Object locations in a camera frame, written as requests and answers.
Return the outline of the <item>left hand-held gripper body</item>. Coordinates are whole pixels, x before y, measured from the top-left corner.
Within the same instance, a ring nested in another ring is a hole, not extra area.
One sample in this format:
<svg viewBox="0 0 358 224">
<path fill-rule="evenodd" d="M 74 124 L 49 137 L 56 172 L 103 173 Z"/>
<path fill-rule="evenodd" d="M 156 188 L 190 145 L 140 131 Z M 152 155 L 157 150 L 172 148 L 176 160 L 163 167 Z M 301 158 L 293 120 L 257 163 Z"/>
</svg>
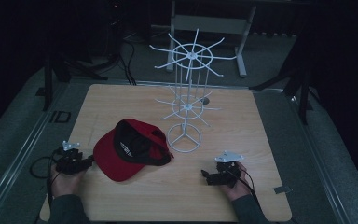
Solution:
<svg viewBox="0 0 358 224">
<path fill-rule="evenodd" d="M 77 147 L 79 143 L 62 142 L 58 152 L 62 157 L 56 161 L 55 170 L 66 175 L 78 174 L 88 169 L 88 160 L 83 160 L 83 153 Z"/>
</svg>

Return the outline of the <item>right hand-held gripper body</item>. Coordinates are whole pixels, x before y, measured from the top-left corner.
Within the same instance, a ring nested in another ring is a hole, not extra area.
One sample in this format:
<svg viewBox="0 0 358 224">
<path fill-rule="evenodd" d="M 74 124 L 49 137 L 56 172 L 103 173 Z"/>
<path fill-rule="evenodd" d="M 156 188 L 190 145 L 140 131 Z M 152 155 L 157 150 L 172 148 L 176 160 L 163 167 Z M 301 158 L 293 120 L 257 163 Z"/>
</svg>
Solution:
<svg viewBox="0 0 358 224">
<path fill-rule="evenodd" d="M 241 170 L 237 161 L 243 159 L 242 155 L 225 150 L 221 155 L 214 158 L 217 173 L 205 178 L 207 184 L 210 186 L 226 185 L 232 188 L 241 177 Z"/>
</svg>

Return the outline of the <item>red baseball cap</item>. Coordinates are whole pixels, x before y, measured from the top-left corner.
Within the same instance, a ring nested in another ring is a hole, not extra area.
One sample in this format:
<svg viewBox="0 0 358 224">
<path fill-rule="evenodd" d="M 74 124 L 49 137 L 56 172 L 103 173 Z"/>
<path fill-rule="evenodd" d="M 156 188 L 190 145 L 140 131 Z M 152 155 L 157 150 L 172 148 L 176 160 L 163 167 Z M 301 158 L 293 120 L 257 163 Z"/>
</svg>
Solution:
<svg viewBox="0 0 358 224">
<path fill-rule="evenodd" d="M 146 165 L 169 163 L 173 154 L 159 127 L 136 119 L 123 119 L 96 143 L 93 158 L 107 177 L 123 182 Z"/>
</svg>

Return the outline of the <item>white wire hat rack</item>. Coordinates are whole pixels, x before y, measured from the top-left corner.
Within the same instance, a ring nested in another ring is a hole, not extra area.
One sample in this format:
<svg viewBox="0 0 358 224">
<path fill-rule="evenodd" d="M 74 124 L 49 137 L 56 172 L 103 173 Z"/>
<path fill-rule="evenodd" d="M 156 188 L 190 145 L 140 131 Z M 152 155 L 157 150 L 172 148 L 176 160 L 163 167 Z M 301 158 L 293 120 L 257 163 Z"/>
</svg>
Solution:
<svg viewBox="0 0 358 224">
<path fill-rule="evenodd" d="M 168 34 L 172 44 L 168 49 L 151 46 L 151 49 L 169 54 L 168 61 L 157 69 L 168 68 L 174 71 L 174 83 L 168 88 L 173 94 L 170 101 L 157 99 L 157 102 L 168 105 L 171 112 L 161 120 L 176 118 L 178 122 L 167 131 L 168 145 L 175 151 L 190 153 L 198 149 L 202 141 L 202 132 L 196 121 L 207 127 L 210 124 L 202 117 L 208 111 L 216 111 L 217 107 L 209 107 L 209 96 L 213 93 L 208 87 L 209 76 L 222 77 L 214 71 L 211 64 L 216 60 L 231 61 L 233 57 L 214 56 L 213 48 L 221 44 L 225 38 L 209 46 L 198 42 L 199 31 L 196 31 L 192 42 L 181 43 L 173 35 Z"/>
</svg>

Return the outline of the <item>person's right hand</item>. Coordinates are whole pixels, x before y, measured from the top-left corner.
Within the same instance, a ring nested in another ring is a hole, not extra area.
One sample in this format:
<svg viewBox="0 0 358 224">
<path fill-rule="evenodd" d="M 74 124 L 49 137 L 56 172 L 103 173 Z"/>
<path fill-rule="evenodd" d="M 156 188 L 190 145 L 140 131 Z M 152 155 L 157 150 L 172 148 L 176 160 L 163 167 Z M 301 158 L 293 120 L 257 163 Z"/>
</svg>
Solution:
<svg viewBox="0 0 358 224">
<path fill-rule="evenodd" d="M 252 194 L 252 191 L 249 186 L 249 182 L 246 180 L 246 174 L 247 174 L 246 168 L 239 161 L 237 161 L 237 165 L 241 170 L 240 180 L 238 180 L 232 188 L 226 185 L 219 187 L 231 202 L 243 196 Z"/>
</svg>

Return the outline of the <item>person's left hand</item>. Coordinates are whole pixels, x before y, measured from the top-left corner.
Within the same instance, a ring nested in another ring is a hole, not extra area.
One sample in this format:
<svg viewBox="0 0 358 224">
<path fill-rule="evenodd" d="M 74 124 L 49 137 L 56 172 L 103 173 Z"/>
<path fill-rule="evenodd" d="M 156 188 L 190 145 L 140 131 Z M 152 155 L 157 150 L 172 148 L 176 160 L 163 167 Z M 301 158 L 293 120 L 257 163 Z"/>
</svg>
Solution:
<svg viewBox="0 0 358 224">
<path fill-rule="evenodd" d="M 86 171 L 74 175 L 59 173 L 56 166 L 51 167 L 51 192 L 52 196 L 58 198 L 63 195 L 77 194 L 79 185 Z"/>
</svg>

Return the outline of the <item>black tripod stand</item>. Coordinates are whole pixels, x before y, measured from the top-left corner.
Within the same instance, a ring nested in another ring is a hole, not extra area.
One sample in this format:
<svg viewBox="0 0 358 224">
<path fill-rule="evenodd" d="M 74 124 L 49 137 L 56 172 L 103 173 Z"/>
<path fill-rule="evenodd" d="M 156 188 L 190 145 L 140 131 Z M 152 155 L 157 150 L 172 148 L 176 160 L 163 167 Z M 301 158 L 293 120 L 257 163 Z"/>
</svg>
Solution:
<svg viewBox="0 0 358 224">
<path fill-rule="evenodd" d="M 265 88 L 275 84 L 285 78 L 288 82 L 283 88 L 283 93 L 286 96 L 294 98 L 298 91 L 300 91 L 298 112 L 300 120 L 304 125 L 307 125 L 307 108 L 308 95 L 310 93 L 310 83 L 312 77 L 312 69 L 316 60 L 316 48 L 310 47 L 308 49 L 292 48 L 283 62 L 279 74 L 261 84 L 251 86 L 250 90 L 262 91 Z"/>
</svg>

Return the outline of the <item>white metal table frame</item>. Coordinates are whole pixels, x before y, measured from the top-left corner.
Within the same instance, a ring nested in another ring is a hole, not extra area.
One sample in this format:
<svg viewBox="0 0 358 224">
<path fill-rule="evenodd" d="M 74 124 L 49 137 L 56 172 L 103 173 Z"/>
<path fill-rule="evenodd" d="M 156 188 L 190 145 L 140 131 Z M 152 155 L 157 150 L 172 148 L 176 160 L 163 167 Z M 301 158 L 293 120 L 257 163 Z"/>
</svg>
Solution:
<svg viewBox="0 0 358 224">
<path fill-rule="evenodd" d="M 253 18 L 256 12 L 256 6 L 250 6 L 249 13 L 246 19 L 233 18 L 217 18 L 207 16 L 185 15 L 176 12 L 176 0 L 171 1 L 171 25 L 169 35 L 171 36 L 169 50 L 167 57 L 166 70 L 171 72 L 173 70 L 171 51 L 177 47 L 177 44 L 172 40 L 176 31 L 196 31 L 200 29 L 201 32 L 218 33 L 229 35 L 241 35 L 240 44 L 234 49 L 236 55 L 236 62 L 240 77 L 246 77 L 247 71 L 242 56 L 242 52 L 250 34 L 250 28 L 253 23 Z"/>
</svg>

